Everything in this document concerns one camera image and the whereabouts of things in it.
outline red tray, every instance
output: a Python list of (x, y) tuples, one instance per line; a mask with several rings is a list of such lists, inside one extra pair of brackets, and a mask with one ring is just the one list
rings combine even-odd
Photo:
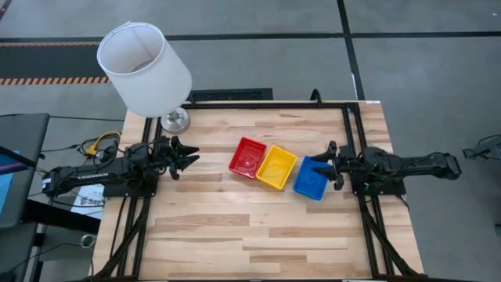
[(255, 178), (265, 153), (265, 144), (242, 137), (232, 161), (229, 163), (229, 170), (249, 178)]

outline desk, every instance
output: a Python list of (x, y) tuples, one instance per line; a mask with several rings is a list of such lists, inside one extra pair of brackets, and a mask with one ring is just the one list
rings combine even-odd
[[(368, 144), (391, 151), (382, 106), (365, 102), (359, 106)], [(191, 126), (180, 138), (200, 148), (200, 159), (181, 173), (179, 181), (168, 175), (160, 178), (150, 205), (139, 279), (371, 277), (359, 204), (349, 177), (342, 191), (334, 192), (328, 184), (322, 201), (292, 190), (304, 156), (324, 152), (330, 140), (338, 146), (347, 143), (341, 110), (198, 109), (189, 114)], [(141, 141), (144, 123), (144, 118), (127, 113), (122, 149)], [(242, 136), (298, 156), (283, 191), (228, 170)], [(121, 202), (115, 198), (106, 203), (94, 252), (97, 269), (110, 255)], [(407, 208), (396, 197), (380, 197), (380, 202), (388, 239), (411, 267), (422, 272)], [(383, 273), (376, 239), (374, 244)], [(135, 250), (134, 243), (130, 250)], [(126, 274), (132, 270), (132, 253)]]

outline yellow tray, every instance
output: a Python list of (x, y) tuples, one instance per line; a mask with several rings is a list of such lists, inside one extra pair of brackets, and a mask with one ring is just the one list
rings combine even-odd
[(272, 146), (259, 167), (256, 177), (277, 190), (281, 190), (289, 178), (296, 160), (297, 157), (293, 154), (277, 146)]

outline blue tray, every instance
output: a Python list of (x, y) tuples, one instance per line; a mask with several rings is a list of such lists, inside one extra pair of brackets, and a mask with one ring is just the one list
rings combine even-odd
[(327, 178), (314, 172), (312, 168), (328, 168), (330, 166), (330, 164), (312, 161), (310, 157), (305, 157), (294, 182), (294, 191), (311, 199), (322, 200), (323, 193), (326, 190)]

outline white lampshade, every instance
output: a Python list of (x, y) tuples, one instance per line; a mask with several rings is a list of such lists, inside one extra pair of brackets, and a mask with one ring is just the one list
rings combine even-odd
[(191, 91), (188, 68), (149, 23), (115, 28), (99, 44), (97, 60), (127, 108), (143, 117), (171, 113)]

